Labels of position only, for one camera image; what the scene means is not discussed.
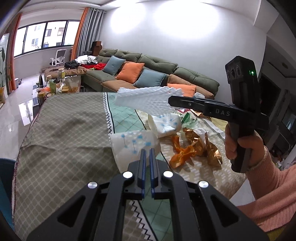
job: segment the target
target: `light spot on wall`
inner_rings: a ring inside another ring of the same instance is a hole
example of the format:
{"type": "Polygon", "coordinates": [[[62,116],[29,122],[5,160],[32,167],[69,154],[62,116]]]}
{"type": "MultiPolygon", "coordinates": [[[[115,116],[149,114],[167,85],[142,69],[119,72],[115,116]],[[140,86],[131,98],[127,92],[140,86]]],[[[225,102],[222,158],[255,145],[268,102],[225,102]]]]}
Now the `light spot on wall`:
{"type": "Polygon", "coordinates": [[[197,0],[173,0],[163,3],[154,21],[165,34],[179,39],[200,39],[215,30],[218,13],[212,5],[197,0]]]}
{"type": "Polygon", "coordinates": [[[129,4],[115,10],[111,17],[111,28],[114,33],[126,33],[139,25],[146,15],[142,3],[129,4]]]}

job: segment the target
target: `beige patterned cloth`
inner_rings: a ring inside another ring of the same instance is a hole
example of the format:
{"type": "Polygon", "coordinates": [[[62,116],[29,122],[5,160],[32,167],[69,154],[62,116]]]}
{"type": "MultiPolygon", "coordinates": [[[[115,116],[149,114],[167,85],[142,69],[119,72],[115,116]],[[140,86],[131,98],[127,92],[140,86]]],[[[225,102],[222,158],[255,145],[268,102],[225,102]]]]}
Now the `beige patterned cloth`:
{"type": "MultiPolygon", "coordinates": [[[[13,180],[15,232],[21,240],[90,181],[119,174],[111,150],[106,93],[50,97],[27,133],[13,180]]],[[[127,202],[123,240],[154,240],[138,201],[127,202]]]]}
{"type": "MultiPolygon", "coordinates": [[[[137,110],[137,114],[145,125],[145,128],[149,129],[148,115],[139,110],[137,110]]],[[[225,155],[225,140],[221,136],[221,133],[223,132],[209,124],[209,121],[204,118],[197,118],[195,128],[197,127],[206,130],[209,141],[219,149],[223,161],[222,168],[211,167],[207,164],[207,158],[196,156],[191,157],[192,161],[187,161],[182,167],[177,168],[174,171],[189,182],[197,183],[201,180],[205,180],[225,197],[230,199],[242,186],[243,182],[246,180],[246,176],[245,174],[232,171],[231,163],[225,155]]],[[[189,143],[187,142],[184,132],[181,131],[178,135],[180,136],[180,145],[187,146],[189,143]]],[[[162,137],[159,140],[161,153],[168,163],[175,154],[173,143],[170,137],[162,137]]]]}

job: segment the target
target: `camera lens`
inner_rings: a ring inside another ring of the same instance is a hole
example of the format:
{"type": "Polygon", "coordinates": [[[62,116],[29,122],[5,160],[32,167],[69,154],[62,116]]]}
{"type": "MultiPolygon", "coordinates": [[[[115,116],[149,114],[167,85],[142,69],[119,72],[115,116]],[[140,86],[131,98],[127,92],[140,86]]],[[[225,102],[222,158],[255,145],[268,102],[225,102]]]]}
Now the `camera lens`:
{"type": "Polygon", "coordinates": [[[237,66],[237,76],[240,76],[240,68],[237,66]]]}
{"type": "Polygon", "coordinates": [[[235,78],[235,71],[234,71],[234,68],[231,68],[231,76],[232,76],[233,78],[235,78]]]}

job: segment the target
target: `orange curtain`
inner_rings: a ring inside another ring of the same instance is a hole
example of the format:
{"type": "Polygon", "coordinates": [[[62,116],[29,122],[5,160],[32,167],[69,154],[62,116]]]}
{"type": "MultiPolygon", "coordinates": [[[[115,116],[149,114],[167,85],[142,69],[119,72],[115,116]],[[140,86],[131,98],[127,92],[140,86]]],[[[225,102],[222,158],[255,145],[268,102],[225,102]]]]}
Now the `orange curtain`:
{"type": "Polygon", "coordinates": [[[72,53],[71,53],[71,60],[74,60],[76,58],[76,54],[77,54],[77,48],[78,48],[78,42],[79,42],[79,39],[80,39],[80,34],[81,34],[81,29],[82,29],[82,26],[84,24],[84,20],[85,20],[85,17],[86,17],[86,14],[87,14],[87,11],[89,10],[89,7],[86,7],[82,13],[82,16],[81,16],[81,19],[80,19],[80,23],[79,23],[79,26],[78,26],[78,30],[77,30],[77,33],[76,33],[76,37],[75,37],[75,42],[74,42],[74,45],[73,45],[73,49],[72,49],[72,53]]]}
{"type": "Polygon", "coordinates": [[[7,58],[6,58],[6,79],[7,79],[7,93],[10,94],[13,90],[16,90],[15,74],[14,74],[14,51],[15,51],[15,38],[17,35],[17,29],[20,24],[22,13],[18,13],[11,24],[8,26],[6,33],[9,33],[8,46],[7,46],[7,58]]]}

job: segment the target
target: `green sofa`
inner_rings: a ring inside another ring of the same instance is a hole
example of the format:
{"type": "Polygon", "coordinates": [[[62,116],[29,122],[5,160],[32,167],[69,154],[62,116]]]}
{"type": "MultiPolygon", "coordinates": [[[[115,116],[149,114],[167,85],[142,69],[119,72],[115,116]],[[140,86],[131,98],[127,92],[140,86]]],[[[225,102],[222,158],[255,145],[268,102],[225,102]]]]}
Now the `green sofa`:
{"type": "MultiPolygon", "coordinates": [[[[194,85],[200,86],[211,92],[214,96],[218,92],[219,83],[209,77],[199,74],[193,70],[179,67],[178,64],[170,61],[145,55],[142,53],[133,53],[117,49],[102,49],[97,57],[98,63],[107,63],[111,56],[125,59],[135,63],[144,63],[145,68],[149,68],[166,74],[162,86],[167,85],[167,80],[170,74],[174,74],[194,85]]],[[[115,76],[107,74],[101,70],[89,70],[83,76],[84,83],[92,87],[98,92],[116,92],[120,87],[135,89],[132,84],[117,80],[115,76]]]]}

